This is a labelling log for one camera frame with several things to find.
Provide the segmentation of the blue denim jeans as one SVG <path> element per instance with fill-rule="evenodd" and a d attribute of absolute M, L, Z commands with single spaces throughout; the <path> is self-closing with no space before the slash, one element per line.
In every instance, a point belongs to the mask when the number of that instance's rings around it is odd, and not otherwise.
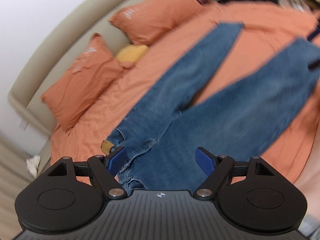
<path fill-rule="evenodd" d="M 308 66 L 319 47 L 299 38 L 257 72 L 193 106 L 235 43 L 241 23 L 221 23 L 177 61 L 107 137 L 125 148 L 118 172 L 128 194 L 134 190 L 195 191 L 207 174 L 195 152 L 203 147 L 237 161 L 261 155 L 305 105 L 319 72 Z"/>

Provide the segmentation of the white crumpled cloth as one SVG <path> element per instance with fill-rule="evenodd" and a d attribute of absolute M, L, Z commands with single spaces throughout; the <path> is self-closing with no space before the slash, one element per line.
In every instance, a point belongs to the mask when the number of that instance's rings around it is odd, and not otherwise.
<path fill-rule="evenodd" d="M 40 155 L 35 155 L 32 158 L 29 158 L 26 160 L 27 170 L 34 178 L 37 178 L 40 161 L 41 161 Z"/>

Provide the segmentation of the orange pillow near window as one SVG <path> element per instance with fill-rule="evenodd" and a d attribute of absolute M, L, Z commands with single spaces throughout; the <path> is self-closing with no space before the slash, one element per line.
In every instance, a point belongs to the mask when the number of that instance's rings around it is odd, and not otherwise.
<path fill-rule="evenodd" d="M 113 81 L 133 66 L 133 63 L 114 58 L 103 37 L 95 33 L 88 47 L 40 99 L 66 131 L 78 122 Z"/>

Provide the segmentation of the beige upholstered headboard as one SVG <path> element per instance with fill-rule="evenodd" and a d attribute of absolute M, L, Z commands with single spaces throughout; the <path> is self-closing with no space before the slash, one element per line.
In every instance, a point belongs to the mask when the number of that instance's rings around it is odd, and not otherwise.
<path fill-rule="evenodd" d="M 85 0 L 77 6 L 35 50 L 9 94 L 11 107 L 33 128 L 51 136 L 56 120 L 40 96 L 52 86 L 87 47 L 91 36 L 103 36 L 115 54 L 129 43 L 108 19 L 122 7 L 145 0 Z"/>

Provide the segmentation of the yellow small cushion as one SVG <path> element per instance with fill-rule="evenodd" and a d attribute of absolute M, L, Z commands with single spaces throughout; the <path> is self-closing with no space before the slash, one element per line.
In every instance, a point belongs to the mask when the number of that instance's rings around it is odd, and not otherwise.
<path fill-rule="evenodd" d="M 148 51 L 149 47 L 146 45 L 136 46 L 128 44 L 116 54 L 116 59 L 118 59 L 120 62 L 136 63 Z"/>

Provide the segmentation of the orange pillow far side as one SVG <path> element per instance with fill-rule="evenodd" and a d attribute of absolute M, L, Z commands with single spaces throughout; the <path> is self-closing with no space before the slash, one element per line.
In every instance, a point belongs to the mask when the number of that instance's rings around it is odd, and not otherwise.
<path fill-rule="evenodd" d="M 109 22 L 132 44 L 149 46 L 203 10 L 197 0 L 146 0 L 118 10 Z"/>

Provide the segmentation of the orange bed sheet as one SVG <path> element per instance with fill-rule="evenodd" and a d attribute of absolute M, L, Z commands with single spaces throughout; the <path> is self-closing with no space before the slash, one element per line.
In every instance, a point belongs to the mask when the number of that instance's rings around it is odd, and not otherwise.
<path fill-rule="evenodd" d="M 195 103 L 252 74 L 295 37 L 306 36 L 317 14 L 271 3 L 212 4 L 204 13 L 163 35 L 134 66 L 113 81 L 69 130 L 58 124 L 51 136 L 52 164 L 62 156 L 76 161 L 102 153 L 100 145 L 157 79 L 208 31 L 222 22 L 244 22 L 245 28 L 222 66 Z M 294 183 L 310 155 L 319 122 L 319 83 L 291 125 L 263 158 Z"/>

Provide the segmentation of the white wall socket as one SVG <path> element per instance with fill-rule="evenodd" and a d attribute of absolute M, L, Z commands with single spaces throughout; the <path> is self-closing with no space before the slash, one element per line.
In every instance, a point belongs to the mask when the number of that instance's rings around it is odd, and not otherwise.
<path fill-rule="evenodd" d="M 24 119 L 21 119 L 20 122 L 19 122 L 19 124 L 18 124 L 18 126 L 19 126 L 20 129 L 22 129 L 23 131 L 25 131 L 26 128 L 28 127 L 28 124 L 29 124 L 28 121 L 26 121 L 26 120 L 24 120 Z"/>

